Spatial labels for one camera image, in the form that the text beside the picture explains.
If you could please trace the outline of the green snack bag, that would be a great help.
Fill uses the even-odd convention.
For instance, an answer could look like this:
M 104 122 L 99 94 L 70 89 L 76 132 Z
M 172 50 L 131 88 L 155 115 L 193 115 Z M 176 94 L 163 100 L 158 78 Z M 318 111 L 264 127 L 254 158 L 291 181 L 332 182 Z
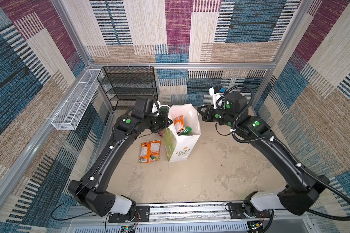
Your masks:
M 191 131 L 192 131 L 192 128 L 189 127 L 189 126 L 186 126 L 184 129 L 182 129 L 182 130 L 178 133 L 178 135 L 179 135 L 179 136 L 187 136 L 187 135 L 189 135 L 189 134 L 191 133 Z

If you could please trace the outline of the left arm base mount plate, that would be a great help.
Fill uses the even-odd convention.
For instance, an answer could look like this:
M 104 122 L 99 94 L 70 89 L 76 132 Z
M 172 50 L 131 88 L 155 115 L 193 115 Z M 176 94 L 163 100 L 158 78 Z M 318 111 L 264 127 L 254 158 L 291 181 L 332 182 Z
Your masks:
M 113 213 L 109 216 L 109 223 L 142 223 L 148 222 L 150 215 L 149 205 L 136 205 L 135 208 L 131 208 L 126 215 Z

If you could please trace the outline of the small orange snack bag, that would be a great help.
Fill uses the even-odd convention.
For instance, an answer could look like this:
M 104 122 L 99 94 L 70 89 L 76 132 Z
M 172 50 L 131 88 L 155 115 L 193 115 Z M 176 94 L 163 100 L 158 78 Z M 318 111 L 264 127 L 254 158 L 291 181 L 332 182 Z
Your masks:
M 173 120 L 173 123 L 174 123 L 174 127 L 175 127 L 178 135 L 186 129 L 186 126 L 184 124 L 184 116 L 183 115 L 175 117 Z

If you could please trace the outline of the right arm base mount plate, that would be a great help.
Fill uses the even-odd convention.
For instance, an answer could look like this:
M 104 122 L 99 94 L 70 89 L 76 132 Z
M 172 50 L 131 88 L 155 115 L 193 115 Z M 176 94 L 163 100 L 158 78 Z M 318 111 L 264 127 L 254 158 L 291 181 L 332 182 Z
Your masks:
M 258 211 L 251 204 L 243 202 L 229 202 L 225 204 L 225 210 L 229 212 L 231 219 L 260 218 L 269 219 L 271 212 L 268 210 Z

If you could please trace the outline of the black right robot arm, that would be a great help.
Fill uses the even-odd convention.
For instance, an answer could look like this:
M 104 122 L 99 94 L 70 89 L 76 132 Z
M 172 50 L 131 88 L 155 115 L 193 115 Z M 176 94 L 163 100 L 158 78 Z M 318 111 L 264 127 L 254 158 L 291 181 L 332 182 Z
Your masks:
M 235 85 L 225 90 L 218 85 L 211 87 L 209 93 L 213 104 L 197 108 L 202 120 L 230 127 L 229 135 L 236 142 L 250 144 L 257 149 L 286 181 L 285 188 L 278 193 L 259 195 L 256 191 L 252 192 L 244 201 L 248 217 L 255 216 L 254 211 L 262 209 L 285 209 L 298 216 L 308 212 L 332 220 L 350 221 L 350 215 L 332 216 L 311 209 L 325 189 L 349 206 L 350 198 L 330 186 L 330 180 L 325 175 L 316 175 L 302 164 L 263 119 L 249 115 L 248 109 L 254 100 L 251 88 Z

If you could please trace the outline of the white paper bag with print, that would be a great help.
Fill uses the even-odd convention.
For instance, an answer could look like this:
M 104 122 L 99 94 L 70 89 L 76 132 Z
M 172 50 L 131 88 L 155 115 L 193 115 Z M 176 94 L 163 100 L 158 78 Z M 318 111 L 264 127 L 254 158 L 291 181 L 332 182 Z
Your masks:
M 173 105 L 170 107 L 168 117 L 173 121 L 175 117 L 183 115 L 185 126 L 192 128 L 187 136 L 179 136 L 174 123 L 165 129 L 163 138 L 168 162 L 179 162 L 188 159 L 198 139 L 201 136 L 198 112 L 195 107 L 188 103 L 184 105 Z

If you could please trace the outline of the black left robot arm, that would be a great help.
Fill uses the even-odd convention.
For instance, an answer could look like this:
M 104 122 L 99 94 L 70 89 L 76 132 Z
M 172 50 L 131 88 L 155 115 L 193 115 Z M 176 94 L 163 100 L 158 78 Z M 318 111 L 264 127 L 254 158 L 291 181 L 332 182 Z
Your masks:
M 110 193 L 107 188 L 123 155 L 142 132 L 158 133 L 173 123 L 169 109 L 157 100 L 138 98 L 134 107 L 117 117 L 94 164 L 82 178 L 69 184 L 68 190 L 79 204 L 99 216 L 121 214 L 130 220 L 136 215 L 136 202 Z

